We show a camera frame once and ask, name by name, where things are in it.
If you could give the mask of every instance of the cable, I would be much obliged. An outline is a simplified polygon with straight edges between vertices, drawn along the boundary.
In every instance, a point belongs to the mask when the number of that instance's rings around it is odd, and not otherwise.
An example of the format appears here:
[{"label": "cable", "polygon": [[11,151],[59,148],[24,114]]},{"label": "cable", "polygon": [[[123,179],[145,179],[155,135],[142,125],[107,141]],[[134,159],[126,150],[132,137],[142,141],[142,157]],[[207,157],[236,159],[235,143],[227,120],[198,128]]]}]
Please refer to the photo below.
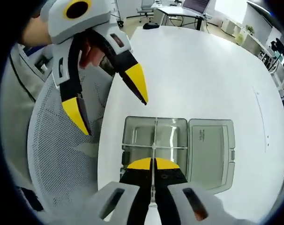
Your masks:
[{"label": "cable", "polygon": [[166,26],[167,21],[168,21],[168,16],[166,14],[165,14],[165,16],[166,16],[166,21],[165,21],[165,26]]},{"label": "cable", "polygon": [[174,26],[174,27],[177,27],[176,25],[174,25],[174,23],[172,22],[172,19],[170,19],[170,22],[172,23],[172,25]]},{"label": "cable", "polygon": [[24,86],[24,84],[22,83],[22,81],[20,80],[20,77],[16,71],[16,68],[15,68],[15,65],[13,63],[13,59],[12,59],[12,56],[10,55],[9,56],[9,60],[10,60],[10,63],[11,63],[11,67],[15,73],[15,76],[20,84],[20,86],[25,90],[25,92],[28,94],[28,96],[30,97],[30,99],[33,101],[33,102],[36,102],[35,98],[32,96],[32,94],[29,92],[29,90],[26,89],[26,87]]},{"label": "cable", "polygon": [[270,71],[270,70],[274,67],[274,65],[276,64],[276,62],[279,60],[279,58],[280,58],[281,56],[282,56],[282,54],[280,53],[279,56],[278,56],[278,58],[274,61],[274,63],[272,64],[272,66],[269,68],[268,71]]},{"label": "cable", "polygon": [[206,29],[207,29],[208,33],[210,34],[209,29],[208,29],[207,15],[205,15],[204,20],[206,21]]},{"label": "cable", "polygon": [[117,6],[117,11],[118,11],[119,18],[120,18],[120,20],[121,20],[120,11],[119,11],[119,6],[118,6],[118,1],[116,0],[115,3],[116,3],[116,6]]},{"label": "cable", "polygon": [[184,17],[181,15],[181,24],[180,24],[180,27],[183,25],[184,23]]},{"label": "cable", "polygon": [[111,14],[112,16],[115,16],[115,17],[117,17],[118,19],[120,19],[120,17],[119,16],[116,16],[116,15],[114,15],[114,14]]},{"label": "cable", "polygon": [[181,27],[182,27],[182,26],[187,26],[187,25],[190,25],[190,24],[193,24],[193,23],[195,24],[196,22],[186,23],[186,24],[181,25]]}]

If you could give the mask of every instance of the finger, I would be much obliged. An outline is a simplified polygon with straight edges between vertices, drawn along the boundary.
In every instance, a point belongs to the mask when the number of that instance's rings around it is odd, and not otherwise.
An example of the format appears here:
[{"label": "finger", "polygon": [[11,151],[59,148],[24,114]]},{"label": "finger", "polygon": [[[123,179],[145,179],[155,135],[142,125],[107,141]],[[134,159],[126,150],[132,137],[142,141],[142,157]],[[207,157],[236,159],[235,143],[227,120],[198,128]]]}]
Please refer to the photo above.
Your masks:
[{"label": "finger", "polygon": [[194,215],[195,215],[197,221],[204,220],[204,217],[200,213],[194,212]]},{"label": "finger", "polygon": [[41,10],[41,9],[36,10],[36,11],[33,13],[32,18],[38,18],[38,17],[40,16],[40,10]]},{"label": "finger", "polygon": [[98,67],[105,54],[97,47],[91,47],[88,58],[93,66]]},{"label": "finger", "polygon": [[91,48],[88,42],[85,42],[84,47],[82,48],[82,55],[79,63],[80,68],[85,68],[90,63],[89,58],[87,57],[90,50]]}]

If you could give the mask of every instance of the white table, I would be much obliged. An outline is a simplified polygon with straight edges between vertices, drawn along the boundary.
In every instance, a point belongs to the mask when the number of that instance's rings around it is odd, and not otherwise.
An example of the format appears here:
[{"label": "white table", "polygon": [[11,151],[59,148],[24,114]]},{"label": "white table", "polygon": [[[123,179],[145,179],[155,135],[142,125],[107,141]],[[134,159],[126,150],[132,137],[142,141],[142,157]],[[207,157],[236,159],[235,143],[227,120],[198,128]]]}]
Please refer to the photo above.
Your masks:
[{"label": "white table", "polygon": [[222,23],[221,30],[228,35],[234,36],[236,27],[240,28],[240,26],[237,23],[226,18]]},{"label": "white table", "polygon": [[277,89],[282,90],[284,88],[284,67],[281,62],[277,62],[275,70],[270,71],[270,74]]},{"label": "white table", "polygon": [[154,9],[154,22],[159,25],[166,25],[169,16],[182,16],[183,24],[193,23],[197,20],[196,30],[201,29],[202,21],[204,19],[199,14],[183,8],[182,6],[162,6]]},{"label": "white table", "polygon": [[149,103],[144,106],[115,76],[100,135],[98,189],[119,181],[127,116],[230,119],[233,184],[216,196],[231,215],[262,220],[284,178],[284,108],[264,64],[234,43],[186,28],[137,28],[131,43]]},{"label": "white table", "polygon": [[243,42],[240,44],[241,47],[245,48],[255,56],[258,56],[261,51],[264,51],[270,58],[273,57],[267,48],[257,38],[250,35],[244,28],[241,29],[240,34],[243,37]]},{"label": "white table", "polygon": [[159,2],[153,3],[151,8],[159,8],[159,7],[163,7],[163,6],[169,6],[170,4],[178,5],[178,6],[181,5],[181,4],[176,3],[173,0],[164,0],[164,1],[159,1]]}]

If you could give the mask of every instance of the floor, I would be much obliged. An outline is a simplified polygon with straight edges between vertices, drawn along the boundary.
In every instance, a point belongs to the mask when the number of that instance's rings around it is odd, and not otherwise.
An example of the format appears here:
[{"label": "floor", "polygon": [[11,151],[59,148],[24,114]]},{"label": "floor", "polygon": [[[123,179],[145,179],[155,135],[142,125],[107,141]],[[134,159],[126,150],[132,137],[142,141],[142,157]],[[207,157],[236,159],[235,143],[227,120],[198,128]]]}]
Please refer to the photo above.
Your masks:
[{"label": "floor", "polygon": [[[142,22],[139,22],[139,20],[140,20],[140,17],[136,16],[136,17],[127,18],[124,21],[124,27],[122,28],[122,30],[128,35],[129,38],[132,37],[137,27],[143,26],[146,22],[148,22],[146,18],[144,18]],[[173,21],[173,22],[174,22],[174,25],[180,25],[180,21]],[[236,43],[235,38],[233,36],[230,36],[224,33],[219,27],[208,23],[207,28],[211,34],[214,34],[218,37],[221,37],[233,43]]]}]

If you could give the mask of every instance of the desk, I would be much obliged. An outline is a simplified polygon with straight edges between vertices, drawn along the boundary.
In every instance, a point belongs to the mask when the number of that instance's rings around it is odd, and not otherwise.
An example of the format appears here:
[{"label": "desk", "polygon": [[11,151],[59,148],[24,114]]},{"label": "desk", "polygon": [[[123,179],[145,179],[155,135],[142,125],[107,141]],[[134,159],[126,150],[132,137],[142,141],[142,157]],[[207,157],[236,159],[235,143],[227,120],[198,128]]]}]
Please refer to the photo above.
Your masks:
[{"label": "desk", "polygon": [[257,38],[250,35],[244,28],[241,29],[240,34],[243,37],[243,41],[240,44],[241,47],[245,48],[255,56],[258,56],[261,51],[264,51],[270,58],[273,58],[267,48]]},{"label": "desk", "polygon": [[185,9],[183,7],[177,6],[162,6],[154,9],[154,22],[160,25],[166,25],[169,16],[182,16],[183,17],[183,24],[192,23],[197,20],[196,30],[201,29],[202,21],[204,17],[196,14],[195,12]]},{"label": "desk", "polygon": [[284,67],[281,62],[277,62],[275,71],[270,72],[271,77],[278,90],[284,88]]},{"label": "desk", "polygon": [[152,4],[151,8],[159,8],[159,7],[163,7],[163,6],[170,6],[170,4],[173,5],[178,5],[180,6],[181,4],[176,3],[173,0],[164,0],[164,1],[160,1],[160,2],[155,2]]},{"label": "desk", "polygon": [[261,221],[284,176],[284,107],[265,66],[234,43],[186,28],[138,27],[131,44],[149,103],[114,77],[101,128],[98,189],[119,181],[127,116],[228,119],[235,132],[234,178],[216,196],[236,218]]},{"label": "desk", "polygon": [[235,37],[240,33],[241,25],[226,18],[222,23],[221,30],[223,30],[226,34]]}]

